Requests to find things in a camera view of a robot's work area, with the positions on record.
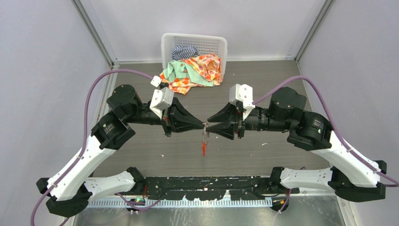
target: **metal frame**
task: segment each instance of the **metal frame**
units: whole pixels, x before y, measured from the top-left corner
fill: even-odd
[[[84,2],[81,0],[71,0],[71,2],[74,4],[76,11],[82,18],[83,23],[86,25],[90,35],[93,37],[94,42],[100,49],[105,60],[110,66],[113,66],[118,62],[118,59],[112,50],[111,44],[108,41],[107,36],[105,35],[105,32],[103,31],[89,0],[84,0]]]
[[[95,43],[99,47],[101,53],[104,58],[108,62],[110,66],[118,65],[119,61],[117,56],[115,55],[111,43],[109,42],[105,31],[103,30],[100,21],[97,18],[97,15],[93,9],[93,6],[90,3],[90,0],[71,0],[75,5],[76,10],[80,14],[83,22],[87,26],[90,34],[92,35]],[[304,54],[306,48],[308,47],[310,41],[312,40],[315,32],[318,27],[321,25],[323,19],[331,8],[332,4],[335,0],[325,0],[323,6],[321,7],[318,15],[316,16],[315,21],[313,22],[312,27],[310,28],[306,38],[304,39],[298,53],[296,56],[286,56],[286,57],[278,57],[278,58],[250,58],[250,59],[228,59],[227,61],[259,61],[259,60],[295,60],[298,62],[302,55]],[[154,61],[124,61],[122,64],[137,64],[137,63],[159,63],[159,60]]]
[[[311,29],[309,30],[308,34],[306,35],[305,40],[303,41],[301,47],[299,48],[298,54],[294,58],[296,62],[299,62],[302,55],[304,54],[306,48],[308,47],[310,41],[312,40],[314,34],[316,33],[317,29],[320,27],[323,19],[325,18],[326,14],[331,8],[331,5],[334,3],[335,0],[325,0],[323,6],[320,9],[319,14],[316,17]]]
[[[91,36],[94,39],[94,42],[96,45],[99,47],[101,53],[103,54],[105,60],[107,63],[110,65],[110,67],[115,70],[119,69],[120,64],[134,64],[134,63],[148,63],[148,62],[119,62],[115,53],[113,52],[112,46],[107,39],[107,36],[105,34],[105,31],[102,29],[102,26],[96,16],[96,13],[93,9],[93,6],[90,3],[90,0],[71,0],[71,2],[74,4],[76,7],[77,12],[82,18],[82,21],[86,25],[88,31],[90,32]],[[308,47],[310,41],[312,40],[315,32],[317,29],[320,27],[323,19],[325,18],[326,14],[328,13],[329,9],[331,8],[332,3],[334,0],[325,0],[322,8],[320,9],[320,12],[318,13],[315,22],[313,23],[311,29],[309,30],[304,42],[302,43],[298,54],[295,57],[286,57],[286,58],[278,58],[278,59],[264,59],[264,60],[295,60],[297,63],[301,59],[302,55],[304,54],[306,48]],[[230,59],[228,61],[250,61],[250,60],[259,60],[259,59]],[[109,107],[106,103],[107,97],[109,97],[112,94],[113,88],[115,86],[116,82],[116,77],[117,73],[110,74],[109,76],[106,77],[106,82],[104,85],[103,89],[103,98],[101,101],[101,104],[98,108],[97,111],[97,118],[93,122],[95,124],[97,120],[102,117],[105,113],[109,111]],[[302,195],[302,196],[312,196],[312,195],[334,195],[331,192],[326,192],[326,191],[320,191],[320,190],[314,190],[314,189],[301,189],[300,194],[292,194],[293,196],[297,195]],[[341,212],[343,215],[343,218],[345,220],[346,225],[348,226],[356,226],[356,220],[353,214],[353,211],[350,207],[350,204],[348,201],[343,200],[339,197],[337,197],[338,203],[341,208]],[[70,220],[65,224],[66,226],[72,226],[74,223],[75,217],[70,218]]]

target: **gray tabletop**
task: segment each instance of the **gray tabletop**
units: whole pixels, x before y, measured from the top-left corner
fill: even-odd
[[[159,75],[161,64],[129,64],[121,68]],[[182,105],[202,121],[227,103],[229,88],[247,84],[254,89],[254,99],[285,79],[299,75],[295,61],[227,62],[224,81],[216,87],[195,87],[186,96],[175,94]],[[135,87],[143,102],[151,99],[154,87],[149,80],[133,74],[119,73],[116,85]],[[289,85],[306,95],[302,81]],[[268,107],[269,98],[258,104]],[[137,167],[144,176],[240,176],[269,175],[275,166],[299,169],[323,169],[328,162],[315,154],[287,143],[287,133],[246,131],[242,139],[233,141],[211,134],[206,157],[202,156],[202,131],[174,133],[164,136],[161,126],[131,124],[136,135],[106,159],[95,170],[95,177],[118,174],[128,167]]]

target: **plastic basket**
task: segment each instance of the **plastic basket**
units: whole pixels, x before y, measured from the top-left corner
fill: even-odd
[[[199,55],[216,54],[222,61],[222,75],[226,68],[227,41],[222,37],[166,33],[161,38],[162,67],[172,60],[172,51],[175,46],[195,46]]]

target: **white plastic bracket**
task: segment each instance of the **white plastic bracket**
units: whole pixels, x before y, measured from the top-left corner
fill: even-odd
[[[158,87],[161,84],[161,82],[162,79],[159,76],[154,75],[153,79],[151,80],[151,85]]]
[[[306,187],[333,191],[328,185],[333,172],[330,168],[317,170],[296,170],[285,168],[280,175],[281,185],[286,188]]]
[[[69,162],[52,178],[48,179],[47,188],[54,184],[61,174],[72,165],[78,158],[80,150],[69,160]],[[72,168],[72,170],[57,184],[50,192],[52,196],[57,198],[57,201],[64,201],[71,199],[76,195],[77,190],[83,184],[86,178],[103,162],[106,158],[115,152],[113,149],[100,149],[100,142],[96,137],[88,136],[86,150],[79,162]]]
[[[107,178],[88,178],[84,185],[87,191],[93,194],[88,199],[88,202],[92,202],[118,192],[130,191],[135,185],[135,182],[130,173],[123,171],[118,175]]]
[[[235,105],[237,101],[241,101],[244,107],[244,113],[242,119],[245,120],[249,114],[251,113],[252,109],[255,108],[255,105],[252,104],[253,95],[252,95],[252,87],[249,85],[243,84],[235,84],[230,88],[229,94],[229,102],[232,105]]]
[[[312,153],[319,155],[325,160],[329,161],[333,166],[337,167],[348,179],[358,187],[376,187],[377,182],[380,181],[380,175],[374,173],[365,164],[355,158],[346,148],[341,145],[338,137],[331,132],[330,136],[331,148],[320,149],[311,151]],[[348,143],[349,147],[352,148],[362,159],[370,163],[374,168],[379,169],[378,163],[372,161],[358,152],[354,147]]]
[[[151,111],[153,111],[161,119],[162,111],[172,105],[173,96],[174,92],[167,87],[161,90],[154,90],[150,104]]]

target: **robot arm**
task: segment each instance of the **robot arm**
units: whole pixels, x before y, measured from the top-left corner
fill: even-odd
[[[288,132],[287,141],[326,159],[332,168],[294,170],[275,167],[270,181],[284,188],[307,187],[335,190],[349,201],[365,202],[385,198],[380,176],[347,152],[335,135],[330,122],[321,114],[305,111],[306,97],[289,87],[276,91],[269,108],[252,105],[252,88],[235,85],[230,89],[229,103],[208,122],[220,122],[206,128],[225,138],[244,137],[245,130]],[[372,161],[353,150],[376,169],[386,173],[384,161]]]
[[[160,125],[168,137],[172,132],[179,133],[204,127],[203,122],[185,110],[167,87],[156,89],[152,100],[142,103],[132,86],[121,85],[107,99],[107,104],[111,111],[92,128],[83,156],[48,194],[50,199],[46,205],[50,213],[71,217],[96,199],[118,192],[139,192],[143,189],[144,177],[132,167],[115,176],[98,180],[89,178],[100,163],[135,135],[128,123]],[[81,149],[53,177],[38,180],[36,185],[42,194],[79,157],[80,151]]]

